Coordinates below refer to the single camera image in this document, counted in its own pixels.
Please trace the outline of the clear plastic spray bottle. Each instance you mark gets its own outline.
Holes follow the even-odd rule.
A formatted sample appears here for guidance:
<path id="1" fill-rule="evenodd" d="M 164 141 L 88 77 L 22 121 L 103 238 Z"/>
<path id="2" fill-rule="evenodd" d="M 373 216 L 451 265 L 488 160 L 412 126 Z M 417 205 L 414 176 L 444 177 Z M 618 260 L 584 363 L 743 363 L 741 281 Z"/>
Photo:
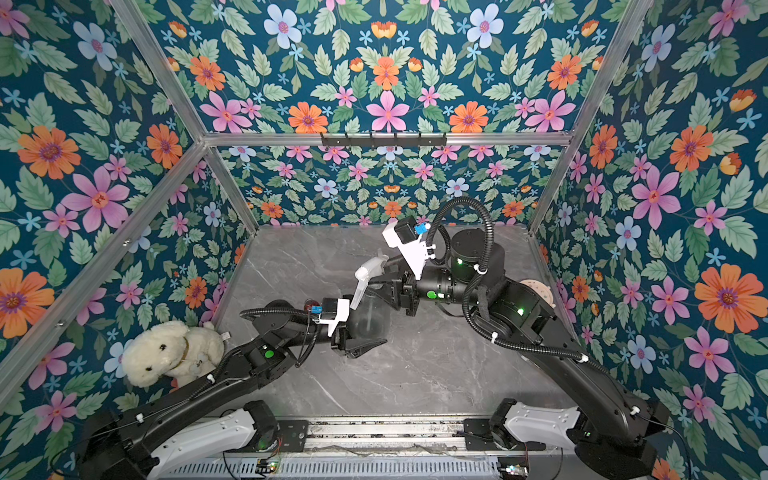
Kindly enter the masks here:
<path id="1" fill-rule="evenodd" d="M 350 317 L 353 348 L 361 354 L 388 342 L 391 307 L 376 295 L 366 295 Z"/>

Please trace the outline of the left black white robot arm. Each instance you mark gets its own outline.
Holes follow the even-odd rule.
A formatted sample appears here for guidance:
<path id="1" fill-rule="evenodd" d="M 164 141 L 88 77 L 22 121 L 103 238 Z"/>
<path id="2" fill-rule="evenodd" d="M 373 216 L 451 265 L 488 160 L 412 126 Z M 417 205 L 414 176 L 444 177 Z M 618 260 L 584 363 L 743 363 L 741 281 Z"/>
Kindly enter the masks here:
<path id="1" fill-rule="evenodd" d="M 158 479 L 227 450 L 269 451 L 281 435 L 265 402 L 249 401 L 219 419 L 210 414 L 302 366 L 319 343 L 358 358 L 385 344 L 390 326 L 389 308 L 371 296 L 357 307 L 345 298 L 304 308 L 275 300 L 240 315 L 258 334 L 226 353 L 212 372 L 124 414 L 88 422 L 76 453 L 80 478 Z"/>

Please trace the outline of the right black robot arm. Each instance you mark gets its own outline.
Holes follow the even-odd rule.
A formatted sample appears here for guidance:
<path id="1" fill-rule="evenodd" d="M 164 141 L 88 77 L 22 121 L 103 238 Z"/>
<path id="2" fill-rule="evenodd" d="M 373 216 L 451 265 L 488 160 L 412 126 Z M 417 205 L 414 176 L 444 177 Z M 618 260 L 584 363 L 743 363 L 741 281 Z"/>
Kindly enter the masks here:
<path id="1" fill-rule="evenodd" d="M 423 301 L 460 306 L 476 334 L 530 359 L 575 403 L 557 409 L 505 399 L 485 441 L 503 450 L 529 443 L 571 450 L 606 479 L 652 473 L 658 453 L 649 439 L 664 430 L 668 409 L 623 387 L 542 294 L 506 275 L 505 250 L 482 202 L 453 198 L 433 222 L 397 220 L 383 237 L 400 253 L 385 265 L 382 297 L 394 309 L 413 316 Z"/>

